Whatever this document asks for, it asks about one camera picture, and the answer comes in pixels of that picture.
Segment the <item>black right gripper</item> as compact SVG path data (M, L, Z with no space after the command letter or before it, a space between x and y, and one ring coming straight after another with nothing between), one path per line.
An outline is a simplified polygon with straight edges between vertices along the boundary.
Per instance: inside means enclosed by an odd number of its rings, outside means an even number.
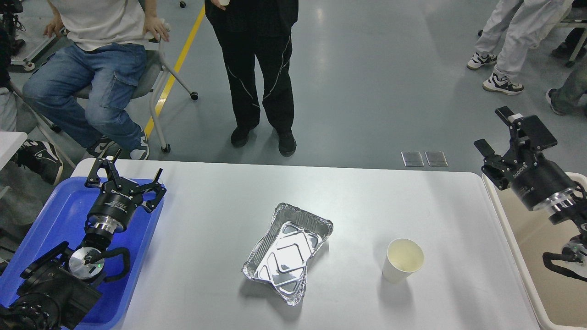
M558 144L541 119L537 115L514 113L507 106L497 108L495 113L508 126L510 134L506 158L495 154L485 139L474 142L483 156L482 172L493 185L499 190L511 189L529 211L543 208L547 200L556 196L570 195L575 182L557 163L540 156Z

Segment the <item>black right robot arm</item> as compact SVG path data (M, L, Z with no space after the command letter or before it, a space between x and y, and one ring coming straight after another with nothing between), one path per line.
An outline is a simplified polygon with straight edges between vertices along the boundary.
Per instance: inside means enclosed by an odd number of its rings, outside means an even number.
M507 127L508 149L499 154L485 139L474 142L483 158L486 183L509 191L527 211L541 211L552 225L566 223L570 238L558 252L544 252L543 265L585 282L586 184L545 156L558 140L537 115L514 113L507 106L497 108L495 114Z

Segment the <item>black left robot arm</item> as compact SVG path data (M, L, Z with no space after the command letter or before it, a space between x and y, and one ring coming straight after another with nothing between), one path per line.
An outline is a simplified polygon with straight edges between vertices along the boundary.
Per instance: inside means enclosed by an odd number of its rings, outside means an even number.
M167 189L97 159L50 196L1 276L3 330L106 330L128 306Z

